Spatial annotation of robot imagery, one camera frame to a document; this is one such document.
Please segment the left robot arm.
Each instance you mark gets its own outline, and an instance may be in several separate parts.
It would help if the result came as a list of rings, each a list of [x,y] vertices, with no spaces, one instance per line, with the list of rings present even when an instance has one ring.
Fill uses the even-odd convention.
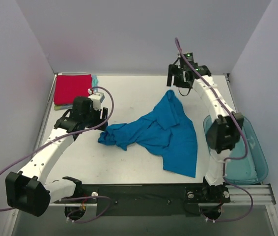
[[[63,198],[76,203],[82,199],[81,181],[63,177],[47,183],[47,177],[65,152],[82,131],[94,128],[104,130],[108,109],[101,104],[105,96],[96,92],[89,97],[79,96],[56,121],[46,142],[30,161],[17,173],[10,172],[5,179],[6,198],[10,207],[34,216],[41,216],[49,204]]]

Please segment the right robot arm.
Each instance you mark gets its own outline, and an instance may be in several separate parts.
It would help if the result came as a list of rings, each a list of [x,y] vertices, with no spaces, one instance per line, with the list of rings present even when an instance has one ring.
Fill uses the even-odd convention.
[[[219,195],[216,186],[225,183],[227,160],[240,141],[244,116],[228,105],[208,67],[198,65],[194,61],[193,53],[180,54],[176,61],[168,66],[167,86],[194,90],[209,112],[211,126],[205,136],[210,150],[210,161],[204,177],[207,185],[202,187],[201,196],[206,201],[213,201]]]

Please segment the blue t shirt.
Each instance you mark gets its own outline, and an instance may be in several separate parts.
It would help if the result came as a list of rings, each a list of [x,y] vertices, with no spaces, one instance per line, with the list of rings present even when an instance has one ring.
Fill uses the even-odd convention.
[[[172,90],[164,94],[151,112],[136,121],[107,126],[98,143],[123,150],[137,143],[149,153],[161,156],[165,171],[196,176],[198,144],[195,128]]]

